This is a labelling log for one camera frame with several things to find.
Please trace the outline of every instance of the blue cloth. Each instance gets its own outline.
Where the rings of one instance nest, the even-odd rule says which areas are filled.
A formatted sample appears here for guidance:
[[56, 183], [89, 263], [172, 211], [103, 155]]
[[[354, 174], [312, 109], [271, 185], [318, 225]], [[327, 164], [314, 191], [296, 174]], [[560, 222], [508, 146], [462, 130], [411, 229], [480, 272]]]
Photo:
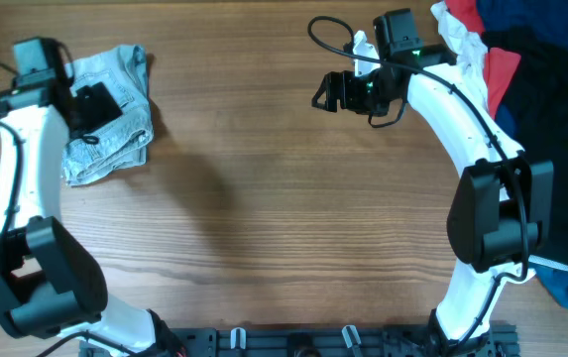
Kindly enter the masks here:
[[514, 119], [512, 118], [512, 114], [505, 105], [500, 104], [498, 107], [498, 112], [495, 114], [495, 121], [500, 126], [500, 129], [504, 130], [504, 132], [514, 138], [514, 134], [516, 134], [517, 127]]
[[121, 45], [73, 64], [72, 95], [85, 85], [102, 82], [123, 115], [89, 133], [99, 139], [98, 144], [76, 139], [66, 146], [62, 170], [67, 184], [88, 184], [115, 170], [143, 165], [154, 138], [145, 48]]
[[568, 51], [568, 0], [477, 0], [486, 31], [528, 26], [540, 42]]
[[541, 283], [552, 297], [562, 306], [568, 308], [568, 272], [533, 265]]

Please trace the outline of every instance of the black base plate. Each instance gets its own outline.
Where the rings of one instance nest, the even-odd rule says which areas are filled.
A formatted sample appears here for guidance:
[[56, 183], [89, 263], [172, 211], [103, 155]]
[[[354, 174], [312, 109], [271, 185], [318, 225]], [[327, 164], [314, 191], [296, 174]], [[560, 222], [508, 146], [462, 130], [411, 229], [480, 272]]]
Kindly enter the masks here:
[[[188, 357], [292, 357], [288, 348], [291, 335], [311, 336], [322, 357], [352, 357], [345, 346], [340, 329], [248, 330], [246, 350], [230, 349], [230, 331], [214, 328], [172, 329], [186, 346]], [[359, 329], [364, 357], [425, 357], [424, 325], [392, 325], [383, 328]], [[466, 357], [518, 357], [517, 333], [512, 325], [492, 325], [491, 337], [479, 351]], [[81, 342], [79, 357], [109, 357], [109, 354], [86, 342]]]

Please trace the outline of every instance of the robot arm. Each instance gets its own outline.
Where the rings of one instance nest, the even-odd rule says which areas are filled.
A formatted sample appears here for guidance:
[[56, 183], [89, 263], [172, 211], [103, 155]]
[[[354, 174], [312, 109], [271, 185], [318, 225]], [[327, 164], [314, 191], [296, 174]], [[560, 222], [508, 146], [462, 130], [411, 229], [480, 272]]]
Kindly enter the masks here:
[[[327, 48], [311, 33], [316, 19], [310, 22], [308, 33]], [[483, 108], [473, 103], [483, 122], [469, 110], [455, 94], [469, 93], [460, 69], [451, 65], [454, 59], [448, 50], [422, 45], [410, 10], [388, 12], [374, 21], [374, 28], [380, 55], [359, 31], [353, 36], [353, 45], [344, 46], [345, 53], [353, 49], [349, 54], [353, 55], [356, 70], [326, 74], [312, 106], [336, 112], [338, 100], [341, 109], [368, 115], [368, 123], [379, 128], [395, 124], [408, 102], [433, 129], [460, 176], [447, 219], [449, 242], [458, 260], [448, 292], [429, 319], [427, 355], [475, 351], [486, 343], [488, 321], [504, 284], [521, 284], [534, 276], [533, 270], [522, 273], [520, 232], [527, 232], [530, 251], [547, 239], [552, 165], [529, 164], [523, 158], [523, 147], [506, 135]], [[452, 83], [452, 90], [429, 76], [411, 74], [399, 67], [362, 65], [364, 60], [357, 56], [425, 69]], [[318, 102], [323, 94], [324, 104]], [[390, 102], [395, 99], [402, 100], [398, 117], [386, 124], [372, 124], [373, 117], [388, 114]], [[470, 95], [467, 99], [473, 102]], [[486, 127], [497, 137], [498, 148]], [[510, 199], [507, 188], [514, 184], [521, 186], [523, 204]], [[519, 217], [515, 204], [525, 210], [527, 220]]]
[[[73, 101], [58, 46], [39, 38], [16, 44], [19, 75], [12, 89], [0, 93], [0, 121], [19, 135], [23, 149], [15, 214], [0, 237], [0, 324], [16, 338], [79, 335], [114, 356], [180, 351], [179, 340], [152, 311], [107, 294], [96, 261], [60, 224], [61, 158]], [[12, 135], [0, 128], [0, 136], [1, 232], [17, 153]], [[29, 256], [42, 270], [16, 277], [12, 272]]]

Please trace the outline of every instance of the black cloth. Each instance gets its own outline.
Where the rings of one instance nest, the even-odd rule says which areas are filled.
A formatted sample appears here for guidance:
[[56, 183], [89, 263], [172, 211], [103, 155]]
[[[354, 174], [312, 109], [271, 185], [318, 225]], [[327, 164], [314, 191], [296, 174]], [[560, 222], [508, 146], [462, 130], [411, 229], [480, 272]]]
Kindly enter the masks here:
[[568, 52], [540, 43], [529, 28], [486, 32], [482, 40], [521, 55], [502, 104], [528, 159], [554, 165], [549, 241], [535, 255], [568, 265]]

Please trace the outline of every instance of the black fabric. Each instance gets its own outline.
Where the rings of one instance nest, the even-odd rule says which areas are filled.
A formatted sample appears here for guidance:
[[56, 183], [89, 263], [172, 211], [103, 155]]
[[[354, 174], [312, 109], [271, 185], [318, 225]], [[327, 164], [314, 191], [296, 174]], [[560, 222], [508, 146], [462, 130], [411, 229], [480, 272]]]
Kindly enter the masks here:
[[486, 32], [482, 40], [521, 55], [502, 104], [526, 156], [554, 164], [550, 239], [536, 255], [568, 264], [568, 52], [540, 43], [529, 28]]
[[83, 138], [123, 115], [123, 111], [103, 82], [79, 88], [74, 97], [74, 104], [76, 115], [72, 117], [70, 124], [70, 140]]

